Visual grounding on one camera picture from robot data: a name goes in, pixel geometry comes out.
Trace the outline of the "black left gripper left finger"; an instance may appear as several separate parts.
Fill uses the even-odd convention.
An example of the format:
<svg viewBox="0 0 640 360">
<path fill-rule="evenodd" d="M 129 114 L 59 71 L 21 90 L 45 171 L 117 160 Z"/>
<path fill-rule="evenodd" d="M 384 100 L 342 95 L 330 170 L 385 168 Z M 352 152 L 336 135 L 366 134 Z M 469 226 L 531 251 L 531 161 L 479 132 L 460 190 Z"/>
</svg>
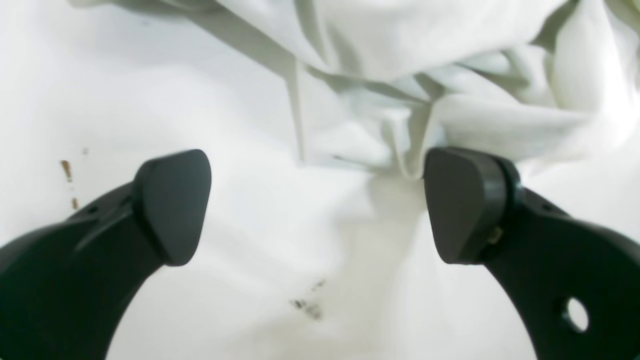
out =
<svg viewBox="0 0 640 360">
<path fill-rule="evenodd" d="M 146 280 L 194 257 L 210 190 L 204 151 L 172 153 L 66 220 L 5 244 L 1 358 L 104 360 Z"/>
</svg>

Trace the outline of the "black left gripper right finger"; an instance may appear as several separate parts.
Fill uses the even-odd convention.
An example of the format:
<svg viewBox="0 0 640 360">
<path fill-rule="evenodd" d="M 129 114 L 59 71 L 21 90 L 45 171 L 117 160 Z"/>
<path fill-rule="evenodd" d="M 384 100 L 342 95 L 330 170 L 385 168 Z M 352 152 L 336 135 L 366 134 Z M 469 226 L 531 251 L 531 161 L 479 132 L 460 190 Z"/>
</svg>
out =
<svg viewBox="0 0 640 360">
<path fill-rule="evenodd" d="M 539 360 L 639 358 L 638 243 L 567 214 L 489 153 L 432 148 L 423 181 L 439 257 L 487 268 Z"/>
</svg>

